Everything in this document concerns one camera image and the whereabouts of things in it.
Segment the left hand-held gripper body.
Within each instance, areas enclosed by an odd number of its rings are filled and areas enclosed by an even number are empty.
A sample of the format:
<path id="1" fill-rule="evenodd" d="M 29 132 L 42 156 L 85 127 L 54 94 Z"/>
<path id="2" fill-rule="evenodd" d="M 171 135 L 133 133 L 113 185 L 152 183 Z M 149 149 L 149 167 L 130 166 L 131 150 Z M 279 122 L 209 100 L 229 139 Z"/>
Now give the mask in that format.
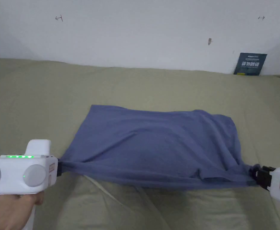
<path id="1" fill-rule="evenodd" d="M 50 140 L 30 140 L 22 155 L 0 156 L 0 195 L 37 194 L 56 183 L 61 175 Z"/>

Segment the person's left hand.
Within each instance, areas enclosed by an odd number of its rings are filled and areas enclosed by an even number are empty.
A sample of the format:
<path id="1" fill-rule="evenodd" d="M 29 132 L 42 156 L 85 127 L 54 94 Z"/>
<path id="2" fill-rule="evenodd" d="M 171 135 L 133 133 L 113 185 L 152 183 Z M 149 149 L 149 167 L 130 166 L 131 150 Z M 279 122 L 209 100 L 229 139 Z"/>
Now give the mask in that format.
<path id="1" fill-rule="evenodd" d="M 0 195 L 0 230 L 22 230 L 35 205 L 43 203 L 45 192 L 37 194 Z"/>

